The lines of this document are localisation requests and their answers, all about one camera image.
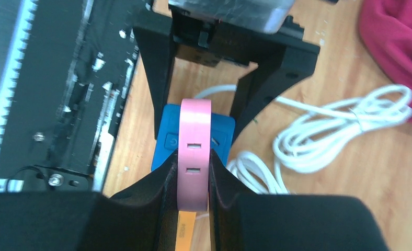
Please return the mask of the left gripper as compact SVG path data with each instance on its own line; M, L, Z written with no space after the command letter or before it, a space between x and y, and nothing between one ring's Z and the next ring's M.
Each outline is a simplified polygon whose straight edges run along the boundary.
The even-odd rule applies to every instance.
M222 60L239 66L260 62L238 80L230 110L235 119L233 142L276 97L315 71L319 46L286 47L288 39L302 40L304 35L291 15L277 33L266 34L218 20L204 21L178 7L170 10L173 23L166 15L142 9L132 26L151 94L156 138L168 101L175 44L177 58L208 67Z

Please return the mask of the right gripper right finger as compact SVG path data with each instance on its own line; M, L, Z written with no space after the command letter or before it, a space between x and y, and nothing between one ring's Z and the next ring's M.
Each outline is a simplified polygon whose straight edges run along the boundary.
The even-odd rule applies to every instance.
M388 250L373 214L358 198L257 194L215 151L209 204L212 250Z

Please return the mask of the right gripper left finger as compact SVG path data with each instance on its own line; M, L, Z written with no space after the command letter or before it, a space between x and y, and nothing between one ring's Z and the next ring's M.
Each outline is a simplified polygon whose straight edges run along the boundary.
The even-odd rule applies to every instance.
M0 193L0 250L174 250L177 157L110 198Z

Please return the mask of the orange power strip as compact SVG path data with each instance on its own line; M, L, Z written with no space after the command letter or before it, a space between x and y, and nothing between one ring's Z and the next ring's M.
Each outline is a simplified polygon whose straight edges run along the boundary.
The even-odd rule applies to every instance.
M196 216L196 212L179 212L175 251L190 251Z

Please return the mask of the pink square plug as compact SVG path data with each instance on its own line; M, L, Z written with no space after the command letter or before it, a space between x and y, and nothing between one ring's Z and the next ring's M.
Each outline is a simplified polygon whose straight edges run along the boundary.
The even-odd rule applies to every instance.
M177 207L206 211L211 143L211 101L183 99L179 117Z

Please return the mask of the blue cube adapter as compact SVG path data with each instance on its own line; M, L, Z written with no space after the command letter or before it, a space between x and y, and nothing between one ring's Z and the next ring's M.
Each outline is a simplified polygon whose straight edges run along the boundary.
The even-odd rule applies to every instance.
M156 139L156 147L151 171L159 168L178 148L180 105L167 104L164 107L161 125ZM222 163L227 164L231 151L235 120L231 117L211 114L211 148Z

